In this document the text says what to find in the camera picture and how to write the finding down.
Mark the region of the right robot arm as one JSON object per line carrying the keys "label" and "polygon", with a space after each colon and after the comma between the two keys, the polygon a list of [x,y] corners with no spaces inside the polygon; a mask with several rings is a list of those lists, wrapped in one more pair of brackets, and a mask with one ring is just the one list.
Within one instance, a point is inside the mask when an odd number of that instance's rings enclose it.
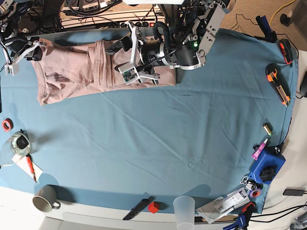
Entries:
{"label": "right robot arm", "polygon": [[[47,1],[42,1],[42,12],[38,13],[35,7],[38,0],[2,0],[0,2],[0,49],[4,53],[7,65],[17,63],[25,58],[28,61],[42,59],[44,44],[40,42],[38,31],[43,27],[46,17]],[[19,29],[20,20],[34,12],[36,27],[26,31]]]}

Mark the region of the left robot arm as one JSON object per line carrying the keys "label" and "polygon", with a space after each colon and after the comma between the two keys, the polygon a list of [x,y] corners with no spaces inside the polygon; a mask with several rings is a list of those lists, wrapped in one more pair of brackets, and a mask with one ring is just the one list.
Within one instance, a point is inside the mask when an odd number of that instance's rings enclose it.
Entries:
{"label": "left robot arm", "polygon": [[194,70],[206,64],[216,34],[225,15],[235,6],[234,0],[194,0],[190,6],[180,6],[178,26],[174,29],[163,22],[155,22],[154,39],[146,38],[132,22],[126,22],[129,33],[106,49],[113,55],[119,50],[130,51],[130,61],[116,66],[124,82],[151,80],[159,83],[155,67],[169,66]]}

